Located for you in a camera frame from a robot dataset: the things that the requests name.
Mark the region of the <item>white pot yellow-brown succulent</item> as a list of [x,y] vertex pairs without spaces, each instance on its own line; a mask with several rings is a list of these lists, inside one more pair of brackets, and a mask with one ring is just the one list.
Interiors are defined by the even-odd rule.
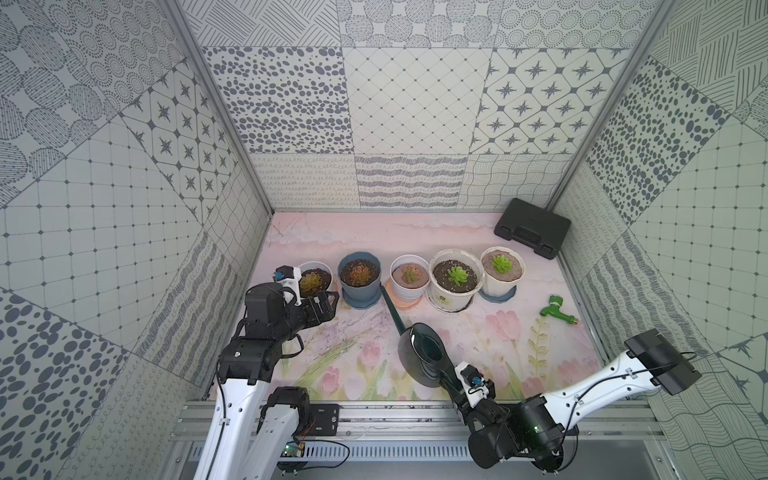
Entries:
[[331,269],[323,262],[305,262],[299,266],[299,270],[301,272],[299,290],[302,298],[316,296],[333,286]]

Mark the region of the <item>blue-grey pot red succulent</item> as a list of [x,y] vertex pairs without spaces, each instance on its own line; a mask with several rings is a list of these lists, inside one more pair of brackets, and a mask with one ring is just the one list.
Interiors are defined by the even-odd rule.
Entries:
[[346,255],[338,265],[342,297],[355,309],[367,309],[381,297],[381,264],[369,252]]

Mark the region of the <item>white pot pink succulent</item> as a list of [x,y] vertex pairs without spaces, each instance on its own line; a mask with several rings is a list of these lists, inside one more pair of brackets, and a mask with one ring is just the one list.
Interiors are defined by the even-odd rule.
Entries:
[[426,260],[415,254],[401,255],[393,260],[384,288],[398,309],[414,308],[421,301],[430,284],[427,269]]

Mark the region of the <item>dark green watering can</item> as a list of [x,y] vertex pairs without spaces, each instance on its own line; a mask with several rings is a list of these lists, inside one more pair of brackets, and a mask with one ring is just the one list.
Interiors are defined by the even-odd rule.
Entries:
[[380,290],[399,334],[398,357],[406,372],[425,387],[445,389],[451,398],[463,394],[455,367],[437,332],[422,322],[406,327],[386,289]]

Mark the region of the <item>white pot bright green succulent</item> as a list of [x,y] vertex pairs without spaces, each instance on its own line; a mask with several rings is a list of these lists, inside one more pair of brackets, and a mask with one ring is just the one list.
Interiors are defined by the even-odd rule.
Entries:
[[480,257],[485,280],[480,294],[492,303],[504,303],[517,293],[518,283],[526,273],[523,258],[505,247],[486,249]]

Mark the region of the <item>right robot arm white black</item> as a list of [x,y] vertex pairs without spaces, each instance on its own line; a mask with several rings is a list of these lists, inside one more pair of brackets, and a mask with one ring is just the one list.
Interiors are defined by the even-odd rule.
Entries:
[[565,389],[538,394],[511,406],[483,398],[468,440],[473,461],[489,469],[503,460],[525,458],[546,473],[570,465],[564,459],[568,433],[590,414],[632,395],[664,390],[677,395],[702,374],[658,330],[625,341],[626,350],[594,375]]

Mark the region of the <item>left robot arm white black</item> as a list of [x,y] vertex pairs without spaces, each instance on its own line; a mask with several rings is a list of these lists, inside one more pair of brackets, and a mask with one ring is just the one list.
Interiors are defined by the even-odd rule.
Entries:
[[219,355],[218,395],[194,477],[269,479],[285,447],[313,426],[303,387],[270,389],[277,364],[291,356],[283,344],[333,320],[339,294],[300,296],[288,280],[263,283],[245,294],[245,315]]

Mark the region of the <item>large white pot green succulent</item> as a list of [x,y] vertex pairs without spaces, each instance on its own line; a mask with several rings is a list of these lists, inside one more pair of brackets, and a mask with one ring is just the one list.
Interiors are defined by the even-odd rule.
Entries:
[[429,263],[430,302],[440,311],[458,313],[465,310],[485,281],[480,260],[468,251],[444,249]]

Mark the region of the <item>left small circuit board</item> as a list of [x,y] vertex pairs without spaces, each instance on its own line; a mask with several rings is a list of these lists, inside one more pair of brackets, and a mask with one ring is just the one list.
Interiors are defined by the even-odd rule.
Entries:
[[282,472],[294,472],[304,469],[308,464],[308,461],[305,459],[305,447],[306,443],[303,441],[287,443],[280,455],[277,469]]

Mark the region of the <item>black plastic tool case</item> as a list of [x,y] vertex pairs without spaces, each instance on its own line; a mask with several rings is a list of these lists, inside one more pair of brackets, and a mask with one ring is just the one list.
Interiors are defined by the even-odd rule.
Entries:
[[530,247],[545,259],[553,260],[561,250],[571,221],[521,199],[514,198],[494,227],[494,234]]

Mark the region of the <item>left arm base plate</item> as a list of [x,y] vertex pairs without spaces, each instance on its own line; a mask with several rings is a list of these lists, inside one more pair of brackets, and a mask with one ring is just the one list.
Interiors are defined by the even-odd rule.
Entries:
[[298,409],[299,422],[294,437],[333,437],[337,434],[341,407],[333,403],[311,403]]

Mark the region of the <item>aluminium mounting rail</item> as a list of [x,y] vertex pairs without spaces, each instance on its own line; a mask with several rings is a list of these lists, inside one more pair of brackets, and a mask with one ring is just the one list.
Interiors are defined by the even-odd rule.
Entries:
[[[173,427],[173,441],[206,438],[213,404],[191,401]],[[465,440],[468,428],[446,401],[342,402],[337,415],[336,440]],[[648,440],[663,434],[644,400],[622,400],[582,419],[582,440]]]

